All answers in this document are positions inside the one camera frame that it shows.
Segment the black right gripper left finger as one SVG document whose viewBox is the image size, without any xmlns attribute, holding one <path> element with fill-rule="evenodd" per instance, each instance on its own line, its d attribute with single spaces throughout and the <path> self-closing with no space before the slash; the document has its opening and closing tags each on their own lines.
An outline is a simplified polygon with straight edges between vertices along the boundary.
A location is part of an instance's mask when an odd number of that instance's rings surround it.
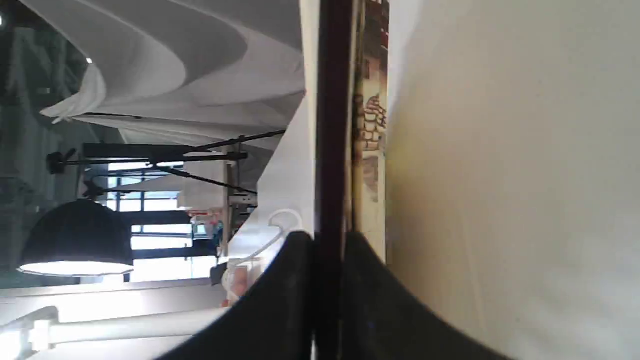
<svg viewBox="0 0 640 360">
<path fill-rule="evenodd" d="M 313 239 L 291 232 L 266 271 L 219 319 L 163 360 L 309 360 Z"/>
</svg>

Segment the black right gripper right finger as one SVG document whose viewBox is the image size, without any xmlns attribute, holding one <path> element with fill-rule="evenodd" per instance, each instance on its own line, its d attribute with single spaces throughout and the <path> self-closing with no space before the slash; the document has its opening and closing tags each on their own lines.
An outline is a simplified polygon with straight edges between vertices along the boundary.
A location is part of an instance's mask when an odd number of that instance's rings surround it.
<svg viewBox="0 0 640 360">
<path fill-rule="evenodd" d="M 345 239 L 342 290 L 345 360 L 502 360 L 453 328 L 390 272 L 367 239 Z"/>
</svg>

